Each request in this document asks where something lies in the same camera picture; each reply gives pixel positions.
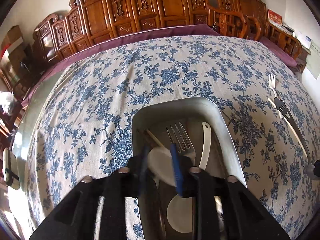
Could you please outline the red box on table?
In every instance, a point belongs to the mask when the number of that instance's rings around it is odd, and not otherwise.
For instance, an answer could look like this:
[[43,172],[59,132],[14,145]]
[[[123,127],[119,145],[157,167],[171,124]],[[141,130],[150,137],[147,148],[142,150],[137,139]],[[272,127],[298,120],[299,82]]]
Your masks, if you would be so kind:
[[268,9],[268,20],[279,28],[282,26],[283,19],[282,16],[271,9]]

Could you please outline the white tissue box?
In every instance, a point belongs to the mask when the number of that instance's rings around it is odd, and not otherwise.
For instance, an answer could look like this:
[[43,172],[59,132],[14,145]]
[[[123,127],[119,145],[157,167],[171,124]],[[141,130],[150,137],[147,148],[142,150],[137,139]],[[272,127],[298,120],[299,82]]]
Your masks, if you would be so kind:
[[310,49],[312,43],[312,39],[310,37],[304,35],[300,31],[295,32],[295,37],[303,47],[305,47],[306,49]]

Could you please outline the steel fork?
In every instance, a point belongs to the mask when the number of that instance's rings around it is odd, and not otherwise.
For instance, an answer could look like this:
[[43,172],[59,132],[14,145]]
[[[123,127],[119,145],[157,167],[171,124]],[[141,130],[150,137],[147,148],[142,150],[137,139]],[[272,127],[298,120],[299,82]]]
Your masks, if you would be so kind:
[[193,165],[195,165],[195,148],[182,123],[179,122],[167,127],[167,134],[170,142],[176,145],[178,154],[188,157]]

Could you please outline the white plastic fork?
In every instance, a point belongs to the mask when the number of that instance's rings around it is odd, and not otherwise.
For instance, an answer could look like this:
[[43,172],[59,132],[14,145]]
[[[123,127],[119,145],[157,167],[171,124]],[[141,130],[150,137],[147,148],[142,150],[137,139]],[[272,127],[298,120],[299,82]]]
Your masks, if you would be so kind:
[[272,89],[274,96],[277,98],[277,92],[276,92],[276,77],[273,73],[270,73],[268,76],[268,85]]

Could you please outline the white plastic spoon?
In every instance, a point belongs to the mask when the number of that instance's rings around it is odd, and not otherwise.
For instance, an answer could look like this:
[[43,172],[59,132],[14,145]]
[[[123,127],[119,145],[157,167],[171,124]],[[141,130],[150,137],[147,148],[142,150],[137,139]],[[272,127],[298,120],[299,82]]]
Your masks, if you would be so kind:
[[168,204],[167,220],[179,233],[191,233],[196,224],[194,212],[197,211],[196,201],[199,195],[197,177],[206,169],[212,140],[210,125],[203,122],[202,129],[203,146],[199,165],[193,165],[188,157],[179,155],[175,144],[170,145],[177,194]]
[[175,187],[175,175],[170,151],[164,147],[155,147],[148,153],[148,168],[161,181]]

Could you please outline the blue floral tablecloth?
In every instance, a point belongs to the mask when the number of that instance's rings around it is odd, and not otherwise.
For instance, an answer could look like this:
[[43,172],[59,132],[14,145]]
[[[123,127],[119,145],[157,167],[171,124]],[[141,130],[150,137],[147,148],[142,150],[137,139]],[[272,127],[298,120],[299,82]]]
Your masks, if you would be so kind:
[[101,178],[132,156],[131,121],[156,103],[204,97],[219,107],[251,192],[294,239],[319,208],[319,182],[291,129],[269,103],[268,76],[319,159],[319,112],[302,84],[265,46],[223,36],[159,38],[69,64],[41,109],[27,157],[35,229],[86,175]]

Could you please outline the white wall distribution box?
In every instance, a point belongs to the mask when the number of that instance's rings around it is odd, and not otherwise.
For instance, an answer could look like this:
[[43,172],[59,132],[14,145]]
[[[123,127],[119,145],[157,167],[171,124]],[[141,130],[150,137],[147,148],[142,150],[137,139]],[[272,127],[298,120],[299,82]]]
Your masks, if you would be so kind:
[[315,42],[311,42],[310,46],[310,55],[306,58],[306,66],[310,73],[313,75],[315,79],[318,78],[320,73],[320,52],[319,52],[319,46],[315,44]]

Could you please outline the carved wooden long sofa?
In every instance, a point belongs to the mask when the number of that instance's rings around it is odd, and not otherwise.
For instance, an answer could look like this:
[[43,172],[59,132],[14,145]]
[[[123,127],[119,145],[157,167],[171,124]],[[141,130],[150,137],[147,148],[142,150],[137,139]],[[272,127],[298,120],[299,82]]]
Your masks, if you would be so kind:
[[50,14],[33,33],[33,56],[45,67],[101,42],[146,30],[205,24],[223,36],[259,40],[260,21],[219,9],[209,0],[70,0],[63,17]]

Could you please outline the grey metal utensil tray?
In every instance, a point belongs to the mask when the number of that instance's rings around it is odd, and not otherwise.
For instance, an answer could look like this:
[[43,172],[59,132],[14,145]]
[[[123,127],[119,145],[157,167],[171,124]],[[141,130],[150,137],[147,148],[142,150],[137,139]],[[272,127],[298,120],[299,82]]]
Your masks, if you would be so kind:
[[138,197],[146,239],[191,239],[194,198],[182,198],[176,181],[170,145],[211,176],[244,174],[232,137],[218,106],[205,98],[168,101],[140,109],[132,119],[132,149],[137,155],[150,144],[146,191]]

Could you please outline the wooden side table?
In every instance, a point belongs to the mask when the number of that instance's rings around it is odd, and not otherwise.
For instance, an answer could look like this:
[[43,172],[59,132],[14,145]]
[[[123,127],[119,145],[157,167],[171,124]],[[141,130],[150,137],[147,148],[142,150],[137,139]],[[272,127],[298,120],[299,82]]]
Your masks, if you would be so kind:
[[299,55],[299,57],[297,57],[296,62],[297,62],[297,67],[300,69],[300,72],[302,73],[306,67],[306,59],[307,57],[311,55],[311,51],[306,49],[304,46],[302,46],[302,52]]

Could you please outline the dark wooden chopstick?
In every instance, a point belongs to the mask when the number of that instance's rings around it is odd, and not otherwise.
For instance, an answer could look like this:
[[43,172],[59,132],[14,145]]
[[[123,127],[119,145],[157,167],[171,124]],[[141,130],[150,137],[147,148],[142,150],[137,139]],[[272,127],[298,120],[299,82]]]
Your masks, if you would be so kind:
[[138,132],[139,136],[142,138],[144,144],[148,145],[149,148],[153,149],[158,146],[146,130],[138,129],[137,132]]

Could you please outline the light wooden chopstick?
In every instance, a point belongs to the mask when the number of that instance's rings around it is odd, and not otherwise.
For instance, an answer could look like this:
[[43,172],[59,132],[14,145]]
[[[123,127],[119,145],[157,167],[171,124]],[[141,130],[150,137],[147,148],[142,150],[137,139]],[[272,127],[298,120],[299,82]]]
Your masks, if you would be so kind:
[[149,129],[147,129],[146,132],[159,147],[165,148],[165,146],[155,137],[155,135]]

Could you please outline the steel smiley face spoon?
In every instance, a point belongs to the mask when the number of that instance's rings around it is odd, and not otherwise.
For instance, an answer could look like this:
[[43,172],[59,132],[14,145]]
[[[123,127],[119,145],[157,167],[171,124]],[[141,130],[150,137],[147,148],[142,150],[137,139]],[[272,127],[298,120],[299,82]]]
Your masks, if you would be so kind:
[[304,155],[306,156],[308,160],[308,165],[305,168],[306,174],[310,177],[312,180],[319,180],[314,174],[313,174],[313,168],[314,163],[311,159],[310,151],[308,149],[308,146],[302,136],[301,131],[299,130],[298,125],[296,124],[292,114],[290,113],[289,109],[285,105],[284,101],[280,100],[279,98],[274,98],[273,100],[269,99],[270,101],[273,101],[276,109],[280,111],[280,113],[284,116],[284,120],[287,122],[288,126],[293,131],[294,135],[296,136]]

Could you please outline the purple sofa cushion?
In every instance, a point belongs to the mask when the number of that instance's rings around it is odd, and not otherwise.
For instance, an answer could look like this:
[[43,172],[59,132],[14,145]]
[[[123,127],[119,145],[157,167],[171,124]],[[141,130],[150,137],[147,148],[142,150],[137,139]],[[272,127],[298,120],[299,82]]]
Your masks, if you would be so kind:
[[38,87],[43,81],[49,79],[56,73],[65,70],[71,64],[78,62],[80,60],[83,60],[96,53],[117,48],[123,45],[132,44],[139,41],[146,41],[146,40],[163,38],[163,37],[188,36],[188,35],[219,36],[220,34],[206,24],[198,24],[198,25],[184,25],[184,26],[178,26],[178,27],[167,27],[167,28],[146,30],[139,33],[128,34],[125,36],[121,36],[118,38],[101,42],[97,45],[94,45],[78,53],[75,53],[70,57],[50,67],[47,71],[44,72],[44,74],[41,76],[37,84],[30,90],[30,93],[22,101],[21,105],[22,107],[27,107],[29,105],[31,98],[33,97],[33,94],[36,92],[36,90],[38,89]]

